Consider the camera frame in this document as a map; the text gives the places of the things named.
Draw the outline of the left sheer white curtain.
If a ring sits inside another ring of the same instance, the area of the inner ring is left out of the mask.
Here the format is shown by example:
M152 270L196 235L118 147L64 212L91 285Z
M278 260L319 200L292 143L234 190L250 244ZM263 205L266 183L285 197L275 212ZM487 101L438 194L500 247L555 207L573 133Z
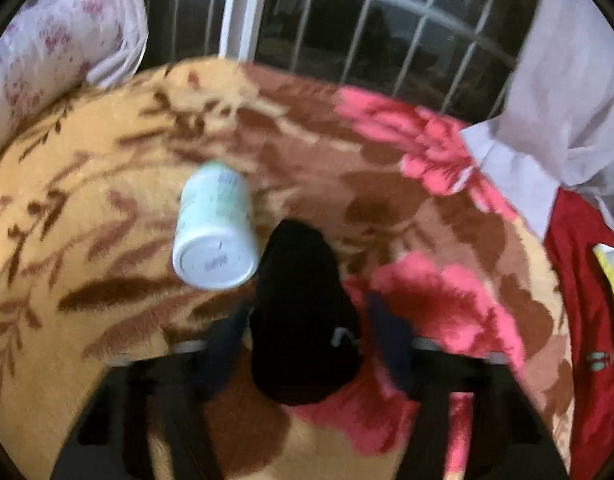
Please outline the left sheer white curtain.
M32 6L59 0L28 0ZM91 64L87 84L110 88L134 76L144 58L149 37L144 0L72 0L78 11L114 37L106 55Z

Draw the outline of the right sheer white curtain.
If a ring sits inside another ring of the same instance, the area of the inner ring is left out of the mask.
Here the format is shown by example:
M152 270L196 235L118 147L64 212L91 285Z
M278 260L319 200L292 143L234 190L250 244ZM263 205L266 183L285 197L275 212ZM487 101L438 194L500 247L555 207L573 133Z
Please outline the right sheer white curtain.
M614 232L614 31L592 0L539 0L501 114L463 137L538 236L559 188Z

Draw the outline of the sheer white curtain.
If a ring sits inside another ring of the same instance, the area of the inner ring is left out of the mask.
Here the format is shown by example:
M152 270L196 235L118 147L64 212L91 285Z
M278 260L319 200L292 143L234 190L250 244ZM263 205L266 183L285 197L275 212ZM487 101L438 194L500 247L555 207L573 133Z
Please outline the sheer white curtain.
M28 0L32 6L59 0ZM78 11L114 37L106 55L91 64L87 84L110 88L134 76L144 58L149 37L144 0L72 0Z
M538 236L559 188L614 232L614 31L592 0L539 0L501 114L463 137Z

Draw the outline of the yellow floral plush blanket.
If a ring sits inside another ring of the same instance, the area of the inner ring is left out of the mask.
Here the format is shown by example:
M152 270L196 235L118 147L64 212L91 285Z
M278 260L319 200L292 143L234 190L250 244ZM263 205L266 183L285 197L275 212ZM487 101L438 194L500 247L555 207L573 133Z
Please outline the yellow floral plush blanket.
M261 292L275 315L244 336L202 405L229 479L390 479L419 407L370 333L355 379L290 408L255 360L329 322L330 259L360 321L376 292L415 333L474 358L503 353L563 460L574 385L567 314L542 244L482 174L459 120L356 88L204 58L72 94L0 159L0 446L27 479L60 448L117 358L164 356ZM173 270L180 195L205 162L237 171L265 260L209 292Z

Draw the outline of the black sock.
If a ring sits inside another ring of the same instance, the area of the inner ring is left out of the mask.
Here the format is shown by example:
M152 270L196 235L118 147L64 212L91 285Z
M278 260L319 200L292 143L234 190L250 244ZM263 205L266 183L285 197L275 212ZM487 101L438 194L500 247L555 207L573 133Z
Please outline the black sock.
M285 219L272 231L257 270L249 331L253 382L273 402L319 403L358 375L360 316L317 229Z

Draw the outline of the white framed barred window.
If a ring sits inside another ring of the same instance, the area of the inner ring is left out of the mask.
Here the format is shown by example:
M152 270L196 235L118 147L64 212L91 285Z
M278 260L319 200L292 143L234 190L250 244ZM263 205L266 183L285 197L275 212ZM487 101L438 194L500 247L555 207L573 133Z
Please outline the white framed barred window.
M538 0L144 0L145 66L222 55L467 120L500 110Z

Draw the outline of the white green labelled jar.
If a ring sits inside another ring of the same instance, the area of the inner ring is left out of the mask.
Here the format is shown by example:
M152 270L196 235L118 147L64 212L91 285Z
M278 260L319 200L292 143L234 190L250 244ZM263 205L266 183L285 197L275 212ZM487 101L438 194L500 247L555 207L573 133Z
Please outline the white green labelled jar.
M249 281L259 263L252 215L241 174L217 160L197 168L180 196L171 256L178 278L206 290Z

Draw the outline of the red cloth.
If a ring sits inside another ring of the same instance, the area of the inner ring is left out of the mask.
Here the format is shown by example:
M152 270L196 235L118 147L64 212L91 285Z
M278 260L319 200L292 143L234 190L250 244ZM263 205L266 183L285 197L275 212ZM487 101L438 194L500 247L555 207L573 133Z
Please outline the red cloth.
M614 298L593 248L614 248L602 214L559 188L544 247L560 280L572 338L574 479L593 479L614 454Z

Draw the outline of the rolled pink floral quilt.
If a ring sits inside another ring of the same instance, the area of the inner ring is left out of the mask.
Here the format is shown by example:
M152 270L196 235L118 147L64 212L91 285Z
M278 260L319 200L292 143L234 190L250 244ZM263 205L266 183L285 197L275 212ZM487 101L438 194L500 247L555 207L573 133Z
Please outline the rolled pink floral quilt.
M113 40L72 0L20 12L0 38L0 152L21 122L83 82Z

